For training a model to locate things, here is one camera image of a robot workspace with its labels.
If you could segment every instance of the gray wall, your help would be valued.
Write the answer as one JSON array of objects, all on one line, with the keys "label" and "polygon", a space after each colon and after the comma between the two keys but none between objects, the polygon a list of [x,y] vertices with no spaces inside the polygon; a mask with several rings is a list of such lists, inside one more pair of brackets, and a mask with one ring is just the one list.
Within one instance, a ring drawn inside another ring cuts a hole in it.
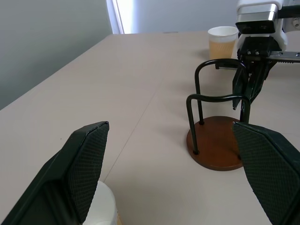
[{"label": "gray wall", "polygon": [[125,33],[233,26],[238,0],[117,0]]},{"label": "gray wall", "polygon": [[111,33],[105,0],[1,0],[0,109]]}]

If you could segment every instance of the white cup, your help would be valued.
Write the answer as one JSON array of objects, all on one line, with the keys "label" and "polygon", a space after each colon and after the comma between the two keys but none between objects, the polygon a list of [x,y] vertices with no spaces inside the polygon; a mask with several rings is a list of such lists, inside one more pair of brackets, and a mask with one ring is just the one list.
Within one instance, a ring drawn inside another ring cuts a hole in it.
[{"label": "white cup", "polygon": [[236,27],[214,27],[209,29],[210,59],[231,58],[239,30]]}]

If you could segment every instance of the black metal hook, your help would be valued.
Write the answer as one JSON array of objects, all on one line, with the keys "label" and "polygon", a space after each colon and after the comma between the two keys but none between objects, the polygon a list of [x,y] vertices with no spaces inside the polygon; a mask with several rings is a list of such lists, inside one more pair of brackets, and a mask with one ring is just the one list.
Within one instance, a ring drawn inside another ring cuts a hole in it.
[{"label": "black metal hook", "polygon": [[[201,63],[195,71],[195,86],[196,86],[196,93],[197,94],[199,94],[199,95],[201,94],[201,92],[200,92],[200,78],[199,78],[200,70],[203,69],[205,66],[209,66],[209,65],[217,64],[217,63],[235,65],[238,68],[239,73],[242,73],[244,76],[248,76],[247,69],[246,69],[245,65],[243,64],[243,62],[240,61],[240,60],[236,60],[236,59],[216,59],[216,60],[206,61],[204,63]],[[202,104],[201,104],[200,100],[198,100],[198,112],[199,112],[199,118],[200,118],[199,123],[201,125],[203,125],[204,124],[203,111],[202,111]]]},{"label": "black metal hook", "polygon": [[241,99],[243,101],[243,104],[241,106],[240,122],[249,123],[251,103],[250,103],[249,98],[244,95],[226,95],[226,96],[219,96],[219,97],[211,97],[211,96],[204,96],[204,95],[199,95],[199,94],[192,94],[192,95],[188,96],[187,101],[186,101],[187,115],[188,115],[189,127],[191,129],[194,154],[196,154],[196,155],[199,154],[199,151],[198,151],[196,131],[195,131],[195,125],[194,125],[194,117],[193,117],[193,111],[192,111],[192,100],[193,99],[197,100],[200,103],[201,103],[201,101],[204,101],[204,102],[227,102],[227,101],[232,101],[234,99]]}]

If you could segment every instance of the table surface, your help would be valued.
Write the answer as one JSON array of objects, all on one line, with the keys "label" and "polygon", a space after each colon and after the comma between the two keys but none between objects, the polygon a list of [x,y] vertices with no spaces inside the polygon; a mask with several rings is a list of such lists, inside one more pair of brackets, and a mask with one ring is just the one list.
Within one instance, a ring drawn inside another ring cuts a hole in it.
[{"label": "table surface", "polygon": [[[288,34],[290,51],[300,50],[299,34]],[[211,171],[187,152],[185,101],[207,59],[206,32],[111,35],[1,110],[0,221],[74,130],[108,120],[100,180],[125,225],[269,225],[243,168]],[[272,69],[250,123],[300,149],[299,71],[297,64]],[[233,76],[206,67],[202,93],[230,94]],[[203,103],[203,111],[239,118],[230,102]]]}]

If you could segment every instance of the round wooden base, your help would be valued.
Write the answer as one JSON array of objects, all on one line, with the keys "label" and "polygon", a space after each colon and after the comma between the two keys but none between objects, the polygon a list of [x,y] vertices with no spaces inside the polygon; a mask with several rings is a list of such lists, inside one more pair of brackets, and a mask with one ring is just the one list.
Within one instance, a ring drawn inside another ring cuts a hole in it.
[{"label": "round wooden base", "polygon": [[199,154],[193,152],[191,131],[187,134],[187,149],[191,157],[200,165],[218,171],[229,171],[243,166],[239,149],[232,132],[237,119],[213,116],[204,119],[204,124],[195,123]]}]

